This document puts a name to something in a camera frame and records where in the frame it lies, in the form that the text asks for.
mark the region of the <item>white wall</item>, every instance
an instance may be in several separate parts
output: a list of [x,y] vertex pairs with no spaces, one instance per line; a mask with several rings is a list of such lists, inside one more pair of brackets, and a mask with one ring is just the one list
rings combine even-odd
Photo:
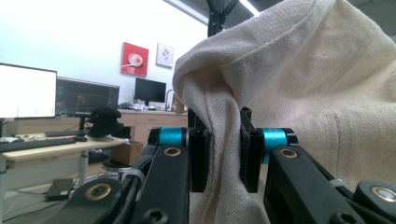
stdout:
[[120,72],[123,42],[149,49],[147,79],[166,82],[170,90],[174,68],[156,65],[157,44],[173,47],[176,61],[207,34],[205,25],[162,0],[0,0],[0,5],[1,63],[118,85],[119,103],[133,100],[137,77]]

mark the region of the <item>monitor screen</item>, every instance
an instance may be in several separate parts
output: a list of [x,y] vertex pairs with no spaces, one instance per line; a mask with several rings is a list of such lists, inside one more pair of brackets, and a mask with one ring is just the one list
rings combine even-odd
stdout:
[[56,84],[56,115],[88,117],[101,106],[117,108],[120,87],[67,77],[58,77]]
[[0,63],[0,119],[55,117],[57,72]]
[[149,102],[165,103],[166,83],[137,78],[134,85],[134,98]]

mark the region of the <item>blue metallic cylinder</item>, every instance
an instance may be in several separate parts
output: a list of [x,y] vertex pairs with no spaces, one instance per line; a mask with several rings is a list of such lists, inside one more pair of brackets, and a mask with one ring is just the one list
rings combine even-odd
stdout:
[[159,145],[182,145],[183,130],[181,127],[161,127]]
[[264,134],[264,160],[262,164],[268,164],[271,151],[279,146],[286,146],[288,138],[281,128],[262,128]]

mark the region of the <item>keyboard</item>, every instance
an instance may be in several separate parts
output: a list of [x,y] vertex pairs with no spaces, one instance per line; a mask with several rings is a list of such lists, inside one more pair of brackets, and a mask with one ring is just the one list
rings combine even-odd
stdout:
[[62,136],[70,136],[70,135],[77,135],[77,136],[85,136],[88,134],[89,131],[87,130],[68,130],[68,131],[50,131],[44,132],[47,137],[62,137]]
[[39,147],[56,147],[67,144],[74,144],[77,141],[72,138],[54,138],[31,142],[12,142],[0,144],[0,153],[33,149]]

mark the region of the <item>beige cloth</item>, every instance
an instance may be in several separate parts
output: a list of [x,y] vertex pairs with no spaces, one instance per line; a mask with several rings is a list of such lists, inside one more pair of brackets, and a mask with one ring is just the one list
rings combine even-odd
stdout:
[[191,223],[263,223],[262,195],[239,180],[239,110],[290,127],[354,190],[396,184],[396,46],[344,0],[286,0],[177,60],[174,89],[213,133],[206,190]]

